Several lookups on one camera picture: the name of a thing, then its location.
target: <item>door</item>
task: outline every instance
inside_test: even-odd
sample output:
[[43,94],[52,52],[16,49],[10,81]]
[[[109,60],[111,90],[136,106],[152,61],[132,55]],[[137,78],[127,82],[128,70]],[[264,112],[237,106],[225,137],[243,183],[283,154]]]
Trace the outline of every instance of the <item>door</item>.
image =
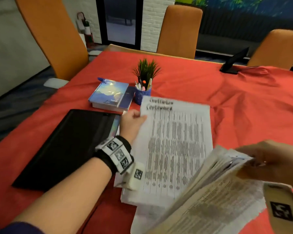
[[143,0],[96,0],[102,44],[140,50]]

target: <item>blue carpet floor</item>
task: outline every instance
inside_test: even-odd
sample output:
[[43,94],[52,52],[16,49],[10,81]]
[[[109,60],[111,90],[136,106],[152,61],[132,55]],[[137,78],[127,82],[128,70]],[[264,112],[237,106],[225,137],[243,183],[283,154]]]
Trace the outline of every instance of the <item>blue carpet floor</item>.
[[[105,47],[97,46],[95,50],[102,51]],[[224,63],[222,59],[210,57],[196,57],[195,59]],[[54,77],[53,69],[48,67],[0,98],[0,141],[56,92],[56,89],[43,86],[47,79]]]

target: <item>forearm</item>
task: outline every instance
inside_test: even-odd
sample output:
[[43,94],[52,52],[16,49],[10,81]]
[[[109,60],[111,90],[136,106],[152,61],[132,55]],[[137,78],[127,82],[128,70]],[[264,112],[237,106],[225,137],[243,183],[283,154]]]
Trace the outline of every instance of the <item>forearm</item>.
[[92,158],[13,221],[30,223],[46,234],[76,233],[111,176],[111,170],[103,161]]

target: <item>black wrist strap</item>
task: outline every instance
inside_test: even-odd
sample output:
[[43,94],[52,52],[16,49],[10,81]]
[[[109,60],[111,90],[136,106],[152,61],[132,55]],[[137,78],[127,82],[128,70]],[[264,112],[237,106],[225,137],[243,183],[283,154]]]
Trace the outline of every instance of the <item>black wrist strap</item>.
[[[128,151],[128,153],[130,153],[131,145],[129,144],[129,142],[125,138],[121,137],[120,135],[117,135],[115,137],[118,138],[124,144],[126,150]],[[102,160],[110,168],[112,175],[115,175],[115,173],[118,172],[117,167],[115,166],[115,164],[113,163],[111,158],[105,152],[103,152],[101,149],[98,150],[97,152],[95,152],[92,157],[97,157],[100,160]]]

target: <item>pen holder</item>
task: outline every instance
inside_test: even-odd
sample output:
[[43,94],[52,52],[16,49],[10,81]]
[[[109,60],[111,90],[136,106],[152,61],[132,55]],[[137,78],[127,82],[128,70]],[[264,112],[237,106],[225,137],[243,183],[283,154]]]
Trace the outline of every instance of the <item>pen holder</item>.
[[142,91],[142,90],[138,90],[137,88],[135,88],[135,102],[136,102],[136,104],[141,105],[142,97],[144,95],[151,96],[151,90],[152,90],[152,88],[150,88],[147,91]]

